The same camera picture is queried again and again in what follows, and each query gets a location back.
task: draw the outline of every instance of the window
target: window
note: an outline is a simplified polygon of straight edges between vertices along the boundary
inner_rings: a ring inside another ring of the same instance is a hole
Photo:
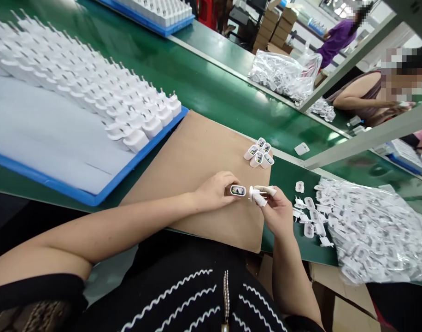
[[[360,0],[323,0],[320,7],[339,21],[351,17],[354,14],[354,8],[362,2]]]

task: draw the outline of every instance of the hair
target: hair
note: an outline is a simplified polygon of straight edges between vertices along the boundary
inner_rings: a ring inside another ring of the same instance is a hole
[[[362,25],[364,19],[371,11],[372,7],[374,6],[374,2],[371,1],[367,5],[364,5],[363,7],[360,7],[357,10],[357,20],[355,21],[354,25],[352,26],[351,30],[349,31],[349,36],[352,36],[359,28],[360,25]]]
[[[407,50],[409,53],[403,57],[403,61],[397,63],[396,73],[399,75],[415,74],[422,69],[422,47]]]

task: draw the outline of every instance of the purple shirt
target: purple shirt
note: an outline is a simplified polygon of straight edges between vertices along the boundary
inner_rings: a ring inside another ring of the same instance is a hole
[[[330,37],[317,50],[317,53],[323,57],[322,68],[326,68],[341,49],[348,46],[357,36],[357,32],[354,32],[352,36],[349,36],[349,31],[354,25],[354,21],[346,19],[338,23],[335,27],[329,30]]]

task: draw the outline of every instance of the woman's hand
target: woman's hand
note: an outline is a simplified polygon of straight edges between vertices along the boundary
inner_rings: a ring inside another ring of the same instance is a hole
[[[240,181],[231,172],[219,172],[206,180],[194,193],[200,212],[216,210],[240,199],[237,196],[225,196],[225,188]]]
[[[265,217],[266,225],[274,236],[281,238],[289,234],[294,235],[293,205],[283,191],[276,186],[273,187],[273,190],[263,186],[255,186],[254,188],[268,194],[268,204],[260,207],[260,209]]]
[[[400,103],[398,101],[381,101],[381,100],[376,100],[375,101],[375,106],[374,107],[379,107],[379,108],[391,108],[391,107],[396,107],[398,106]]]
[[[411,107],[391,107],[384,111],[384,116],[398,116],[400,114],[403,114],[409,110],[411,110]]]

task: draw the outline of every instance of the brown cardboard sheet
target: brown cardboard sheet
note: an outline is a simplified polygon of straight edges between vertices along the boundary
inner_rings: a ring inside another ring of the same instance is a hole
[[[381,332],[381,328],[376,320],[336,297],[332,332]]]
[[[369,316],[377,318],[377,313],[366,285],[351,286],[345,284],[340,279],[340,269],[338,267],[309,263],[309,270],[312,281],[328,287],[336,294],[355,303]]]
[[[249,189],[269,185],[271,168],[252,168],[243,158],[253,143],[189,111],[120,205],[196,190],[220,171],[231,171]],[[248,196],[219,210],[179,220],[172,228],[258,253],[264,218]]]

